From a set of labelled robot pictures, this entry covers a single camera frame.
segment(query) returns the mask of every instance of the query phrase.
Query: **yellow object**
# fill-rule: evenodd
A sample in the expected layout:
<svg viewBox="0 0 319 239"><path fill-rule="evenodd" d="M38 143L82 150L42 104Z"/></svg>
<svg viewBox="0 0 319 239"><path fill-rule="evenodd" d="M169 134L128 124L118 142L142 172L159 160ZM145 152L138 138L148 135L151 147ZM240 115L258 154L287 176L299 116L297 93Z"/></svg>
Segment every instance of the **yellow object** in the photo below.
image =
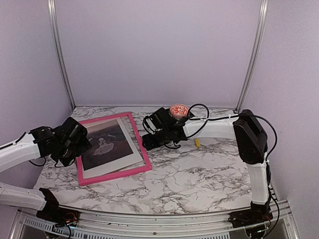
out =
<svg viewBox="0 0 319 239"><path fill-rule="evenodd" d="M195 139L195 145L197 148L200 148L200 142L198 138Z"/></svg>

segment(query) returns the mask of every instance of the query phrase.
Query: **pink frame border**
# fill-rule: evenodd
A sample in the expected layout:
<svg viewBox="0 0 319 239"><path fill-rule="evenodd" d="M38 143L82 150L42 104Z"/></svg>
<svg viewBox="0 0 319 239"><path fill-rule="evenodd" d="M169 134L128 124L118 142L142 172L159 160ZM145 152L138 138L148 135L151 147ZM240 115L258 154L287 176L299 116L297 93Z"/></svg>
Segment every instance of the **pink frame border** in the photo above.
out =
<svg viewBox="0 0 319 239"><path fill-rule="evenodd" d="M150 162L149 157L148 157L148 155L147 155L147 153L142 145L142 140L141 140L141 137L139 135L138 128L136 127L136 124L134 122L132 113L126 112L126 113L120 113L120 114L116 114L116 115L112 115L112 116L105 116L105 117L100 117L100 118L95 118L95 119L87 119L87 120L80 121L80 123L85 126L86 123L94 123L94 122L99 122L99 121L103 121L103 120L116 119L116 118L127 117L127 116L130 118L130 121L131 121L131 124L133 127L133 131L134 131L136 139L138 140L145 165L142 167L124 170L121 172L109 173L107 175L102 175L102 176L98 176L98 177L94 177L94 178L85 178L84 179L83 173L82 173L82 158L80 156L80 157L76 158L76 163L77 163L77 167L78 167L78 180L79 180L80 186L85 186L85 185L89 185L92 183L99 183L99 182L108 181L108 180L116 179L116 178L127 177L127 176L131 176L134 174L144 173L144 172L152 170L151 162Z"/></svg>

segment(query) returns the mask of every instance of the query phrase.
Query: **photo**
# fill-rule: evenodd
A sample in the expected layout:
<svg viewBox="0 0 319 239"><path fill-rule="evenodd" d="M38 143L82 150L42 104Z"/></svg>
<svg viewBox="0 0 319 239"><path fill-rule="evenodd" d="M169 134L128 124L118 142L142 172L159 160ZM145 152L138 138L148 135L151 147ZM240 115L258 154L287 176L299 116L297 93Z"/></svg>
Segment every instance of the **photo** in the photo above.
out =
<svg viewBox="0 0 319 239"><path fill-rule="evenodd" d="M82 155L84 171L133 154L116 119L88 127L87 130L93 147Z"/></svg>

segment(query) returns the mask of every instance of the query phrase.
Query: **white wall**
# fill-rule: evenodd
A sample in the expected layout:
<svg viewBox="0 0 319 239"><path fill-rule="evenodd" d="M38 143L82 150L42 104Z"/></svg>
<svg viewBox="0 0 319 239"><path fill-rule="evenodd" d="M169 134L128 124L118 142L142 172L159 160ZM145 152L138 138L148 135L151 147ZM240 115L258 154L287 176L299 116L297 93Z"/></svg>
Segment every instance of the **white wall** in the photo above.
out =
<svg viewBox="0 0 319 239"><path fill-rule="evenodd" d="M24 131L63 123L71 109L54 50L47 1L0 0L0 36L2 145ZM32 188L40 172L26 162L1 173L0 181ZM8 237L15 212L0 206L0 239Z"/></svg>
<svg viewBox="0 0 319 239"><path fill-rule="evenodd" d="M235 108L260 0L57 0L77 105Z"/></svg>
<svg viewBox="0 0 319 239"><path fill-rule="evenodd" d="M245 107L278 131L273 182L289 200L303 239L319 235L318 96L319 2L271 0Z"/></svg>

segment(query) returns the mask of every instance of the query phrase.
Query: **marble surface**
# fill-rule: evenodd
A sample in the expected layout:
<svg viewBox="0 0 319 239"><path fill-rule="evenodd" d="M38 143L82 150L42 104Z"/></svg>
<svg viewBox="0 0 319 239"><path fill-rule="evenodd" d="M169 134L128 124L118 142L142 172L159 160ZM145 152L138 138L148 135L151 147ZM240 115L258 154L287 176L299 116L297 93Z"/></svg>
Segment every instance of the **marble surface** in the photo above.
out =
<svg viewBox="0 0 319 239"><path fill-rule="evenodd" d="M154 107L81 107L72 116L86 120L120 112L132 112L140 135L144 116ZM205 111L195 111L197 116ZM211 117L232 114L212 109ZM134 214L194 214L250 206L251 188L246 165L234 140L182 141L181 148L148 151L152 171L80 187L75 165L54 168L48 160L35 189L48 188L61 205L103 212Z"/></svg>

